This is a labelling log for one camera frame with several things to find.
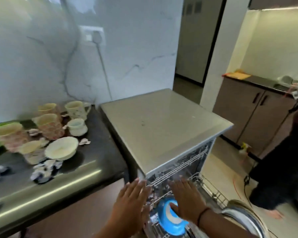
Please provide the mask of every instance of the white bowl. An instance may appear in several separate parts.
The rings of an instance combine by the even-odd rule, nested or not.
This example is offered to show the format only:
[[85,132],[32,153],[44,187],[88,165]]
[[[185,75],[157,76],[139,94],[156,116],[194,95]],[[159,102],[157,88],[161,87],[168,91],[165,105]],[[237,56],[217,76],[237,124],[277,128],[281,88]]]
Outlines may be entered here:
[[77,138],[64,137],[49,144],[44,153],[49,159],[64,161],[74,156],[77,147]]

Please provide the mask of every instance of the electrical outlet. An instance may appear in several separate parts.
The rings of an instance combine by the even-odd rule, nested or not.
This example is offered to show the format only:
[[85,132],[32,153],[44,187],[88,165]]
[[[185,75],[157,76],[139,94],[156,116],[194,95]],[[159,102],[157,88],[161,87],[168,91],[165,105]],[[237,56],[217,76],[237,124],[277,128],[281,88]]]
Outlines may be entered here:
[[106,37],[103,27],[95,27],[95,26],[79,26],[81,32],[81,40],[83,43],[98,43],[101,46],[106,45]]

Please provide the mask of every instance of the white marble backsplash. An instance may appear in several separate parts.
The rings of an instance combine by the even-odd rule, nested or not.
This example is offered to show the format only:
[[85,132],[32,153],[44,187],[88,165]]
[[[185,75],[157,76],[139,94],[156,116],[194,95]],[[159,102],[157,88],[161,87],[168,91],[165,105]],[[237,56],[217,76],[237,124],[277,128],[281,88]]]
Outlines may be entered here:
[[[0,0],[0,122],[172,88],[183,0]],[[77,25],[103,27],[106,45]]]

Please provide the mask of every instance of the cup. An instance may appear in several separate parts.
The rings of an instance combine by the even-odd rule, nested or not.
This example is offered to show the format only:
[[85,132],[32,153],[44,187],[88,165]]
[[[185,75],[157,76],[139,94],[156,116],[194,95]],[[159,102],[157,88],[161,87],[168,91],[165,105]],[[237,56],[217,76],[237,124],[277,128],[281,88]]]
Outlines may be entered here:
[[56,114],[60,121],[62,121],[61,112],[55,103],[46,103],[38,107],[40,114]]
[[82,136],[87,133],[88,128],[83,119],[72,119],[67,123],[69,132],[73,136]]
[[91,110],[91,103],[72,101],[65,105],[67,113],[71,119],[87,119],[87,115]]
[[43,136],[49,140],[57,140],[65,133],[56,114],[44,114],[32,120],[42,132]]
[[38,164],[45,159],[44,148],[42,147],[42,142],[39,140],[23,144],[19,147],[18,151],[32,165]]
[[0,126],[0,143],[12,153],[18,152],[18,148],[30,140],[30,136],[20,123],[15,122]]

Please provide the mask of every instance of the bracelet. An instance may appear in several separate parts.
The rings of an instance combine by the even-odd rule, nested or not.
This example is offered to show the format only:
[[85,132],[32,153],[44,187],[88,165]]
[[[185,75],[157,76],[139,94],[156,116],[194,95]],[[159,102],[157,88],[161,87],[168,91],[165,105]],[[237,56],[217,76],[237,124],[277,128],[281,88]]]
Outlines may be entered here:
[[203,210],[200,214],[199,214],[199,217],[198,217],[198,223],[197,223],[197,226],[200,227],[200,220],[202,218],[202,215],[205,214],[205,212],[207,212],[208,210],[211,210],[211,208],[207,207],[205,208],[205,210]]

